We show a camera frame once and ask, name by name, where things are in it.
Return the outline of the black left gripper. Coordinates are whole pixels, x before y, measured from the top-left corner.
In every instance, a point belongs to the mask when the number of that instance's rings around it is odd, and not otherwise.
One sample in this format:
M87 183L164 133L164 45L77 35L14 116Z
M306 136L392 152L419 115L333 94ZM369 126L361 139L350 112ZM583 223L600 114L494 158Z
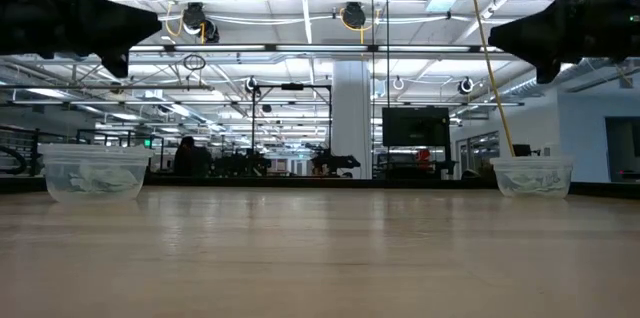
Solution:
M39 55L100 57L101 64L117 78L128 75L128 51L161 29L155 12L113 0L46 0L52 21L45 29ZM144 25L132 29L130 24Z

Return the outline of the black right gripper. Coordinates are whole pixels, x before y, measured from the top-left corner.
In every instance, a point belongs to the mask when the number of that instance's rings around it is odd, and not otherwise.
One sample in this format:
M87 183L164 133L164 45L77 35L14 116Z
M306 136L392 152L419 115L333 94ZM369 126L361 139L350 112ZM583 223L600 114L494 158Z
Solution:
M493 27L489 43L525 61L550 60L536 69L537 82L548 84L564 63L585 57L618 63L630 57L630 7L627 0L555 0L535 13ZM553 32L558 37L549 53L535 40L551 40Z

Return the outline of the clear plastic container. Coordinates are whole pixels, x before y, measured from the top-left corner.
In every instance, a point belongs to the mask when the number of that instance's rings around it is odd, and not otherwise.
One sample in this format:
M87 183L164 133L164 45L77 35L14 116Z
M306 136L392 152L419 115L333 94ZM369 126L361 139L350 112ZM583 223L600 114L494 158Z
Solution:
M135 199L144 182L153 151L144 147L120 147L86 144L48 144L39 147L44 164L43 175L51 197L60 203L103 203ZM89 166L119 166L131 171L141 183L119 192L85 193L72 191L69 174L83 176Z
M561 190L543 191L532 194L505 194L510 198L543 197L563 199L569 193L573 172L573 160L567 156L528 156L491 158L490 163L496 176L497 185L501 180L528 180L541 172L555 171L566 178L566 185Z

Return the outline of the person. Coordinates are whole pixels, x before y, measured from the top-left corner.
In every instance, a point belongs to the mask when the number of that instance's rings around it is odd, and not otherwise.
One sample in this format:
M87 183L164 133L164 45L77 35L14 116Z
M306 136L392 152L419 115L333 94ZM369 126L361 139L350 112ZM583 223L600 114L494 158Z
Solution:
M212 157L205 147L195 145L192 136L184 137L176 151L173 173L181 177L207 177Z

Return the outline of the large black monitor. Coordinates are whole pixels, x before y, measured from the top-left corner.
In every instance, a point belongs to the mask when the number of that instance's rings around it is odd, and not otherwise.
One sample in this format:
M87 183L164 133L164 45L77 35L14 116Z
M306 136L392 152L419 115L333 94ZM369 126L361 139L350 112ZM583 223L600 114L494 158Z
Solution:
M449 125L446 108L383 108L382 144L446 147L450 144Z

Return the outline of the black metal railing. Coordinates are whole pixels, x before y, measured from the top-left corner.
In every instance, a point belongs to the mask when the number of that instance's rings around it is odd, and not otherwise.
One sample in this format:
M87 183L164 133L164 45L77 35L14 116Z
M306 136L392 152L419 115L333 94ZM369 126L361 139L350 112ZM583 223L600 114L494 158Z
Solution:
M0 125L0 175L34 177L41 170L40 131Z

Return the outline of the black overhead light bar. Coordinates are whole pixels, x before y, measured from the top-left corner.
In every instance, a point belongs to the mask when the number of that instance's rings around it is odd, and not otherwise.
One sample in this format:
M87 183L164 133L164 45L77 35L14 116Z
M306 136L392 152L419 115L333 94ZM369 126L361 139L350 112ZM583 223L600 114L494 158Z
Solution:
M149 52L313 52L313 53L481 53L479 45L331 45L331 44L223 44L136 45L130 51Z

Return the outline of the white building column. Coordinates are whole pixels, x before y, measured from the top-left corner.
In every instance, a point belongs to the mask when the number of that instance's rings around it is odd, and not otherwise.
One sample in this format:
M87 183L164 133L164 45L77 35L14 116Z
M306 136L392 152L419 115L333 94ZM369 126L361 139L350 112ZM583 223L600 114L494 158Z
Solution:
M371 82L366 61L333 63L331 147L335 155L352 155L360 167L355 178L372 178Z

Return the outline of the dark wall window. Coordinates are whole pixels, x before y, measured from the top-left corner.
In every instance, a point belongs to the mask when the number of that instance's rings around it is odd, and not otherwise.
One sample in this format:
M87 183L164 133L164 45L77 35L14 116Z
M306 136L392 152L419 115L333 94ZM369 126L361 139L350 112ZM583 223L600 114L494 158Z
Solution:
M610 181L640 184L640 117L606 117L605 126Z

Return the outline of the black robot rig frame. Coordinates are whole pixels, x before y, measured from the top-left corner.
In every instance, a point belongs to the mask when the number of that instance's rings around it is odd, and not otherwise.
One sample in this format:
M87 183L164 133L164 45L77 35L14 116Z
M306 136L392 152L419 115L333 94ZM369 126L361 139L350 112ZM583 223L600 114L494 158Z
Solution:
M302 91L310 89L318 97L320 97L324 103L328 106L328 146L332 143L332 131L333 128L333 94L332 86L330 84L303 84L303 83L282 83L282 84L255 84L251 92L251 152L256 152L256 106L266 98L273 89L279 89L282 91ZM328 91L328 98L325 98L319 93L319 89L326 89Z

